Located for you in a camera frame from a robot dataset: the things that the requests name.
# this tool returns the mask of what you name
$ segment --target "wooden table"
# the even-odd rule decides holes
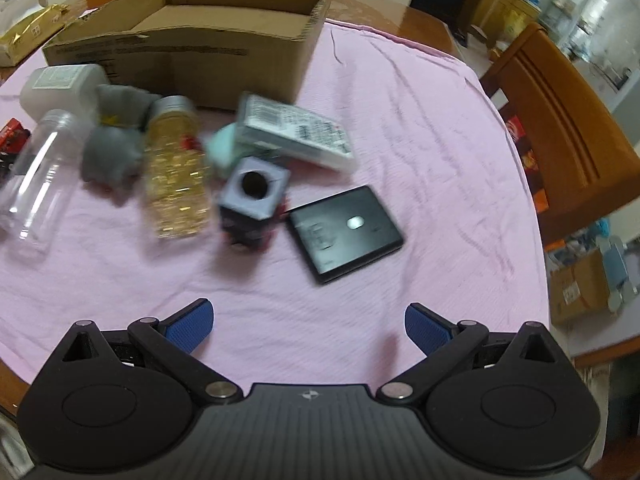
[[[75,19],[87,9],[99,7],[111,0],[69,0],[68,20]],[[425,44],[459,57],[460,52],[449,29],[440,20],[420,10],[389,0],[332,0],[328,17],[342,22],[369,27]],[[15,68],[1,69],[3,79]],[[14,417],[28,384],[0,361],[0,411]]]

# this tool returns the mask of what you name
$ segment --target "white oval logo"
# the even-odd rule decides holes
[[[357,229],[364,225],[364,218],[362,216],[352,216],[347,220],[347,227],[349,229]]]

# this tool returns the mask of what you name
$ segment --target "chair backrest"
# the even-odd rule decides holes
[[[549,244],[640,196],[640,158],[593,89],[537,23],[480,79],[502,89],[538,161],[549,208],[538,215]]]

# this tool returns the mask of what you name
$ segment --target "gray plush toy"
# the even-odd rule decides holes
[[[142,168],[143,129],[150,106],[160,96],[122,85],[99,85],[101,124],[84,145],[80,174],[116,192],[127,192]]]

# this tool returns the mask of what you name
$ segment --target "pink tablecloth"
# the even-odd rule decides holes
[[[2,88],[0,122],[33,126],[18,104],[36,53]],[[478,78],[439,51],[375,30],[327,23],[298,104],[341,123],[360,169],[300,164],[292,206],[370,184],[406,235],[404,248],[317,286],[289,234],[265,254],[237,254],[217,229],[159,246],[140,200],[123,206],[79,182],[46,260],[15,262],[0,245],[0,358],[31,381],[78,319],[103,330],[163,318],[199,297],[215,308],[195,354],[252,382],[369,383],[422,358],[404,334],[407,304],[517,330],[547,320],[536,214],[509,135]],[[215,128],[232,120],[208,112]]]

